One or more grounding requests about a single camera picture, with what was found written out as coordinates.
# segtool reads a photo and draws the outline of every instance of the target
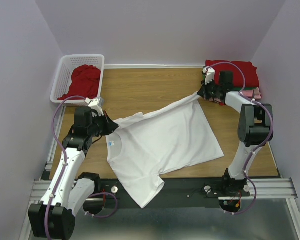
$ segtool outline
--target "gray floor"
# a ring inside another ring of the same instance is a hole
[[[244,208],[250,201],[243,201]],[[257,200],[237,216],[221,209],[119,209],[108,219],[78,213],[71,240],[297,240],[285,199]]]

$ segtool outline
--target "shirt label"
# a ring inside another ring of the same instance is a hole
[[[109,146],[109,147],[114,146],[114,145],[115,145],[115,142],[114,142],[114,141],[109,141],[109,142],[108,142],[108,146]]]

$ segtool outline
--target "t-shirt sleeve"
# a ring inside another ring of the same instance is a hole
[[[124,189],[130,197],[144,208],[161,191],[165,182],[159,175],[152,174],[142,178],[132,179],[131,177],[117,176]]]

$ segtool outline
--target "white t-shirt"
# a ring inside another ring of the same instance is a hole
[[[143,115],[115,120],[106,136],[107,161],[132,199],[144,208],[164,187],[161,174],[224,156],[195,92]]]

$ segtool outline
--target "screw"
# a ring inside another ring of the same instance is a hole
[[[113,186],[113,187],[111,188],[111,192],[112,192],[113,194],[116,194],[116,193],[118,192],[117,186]]]
[[[205,191],[207,194],[211,193],[211,187],[210,187],[210,186],[205,186],[205,187],[204,187],[204,191]]]
[[[248,185],[244,185],[243,190],[248,193],[250,192],[250,187]]]

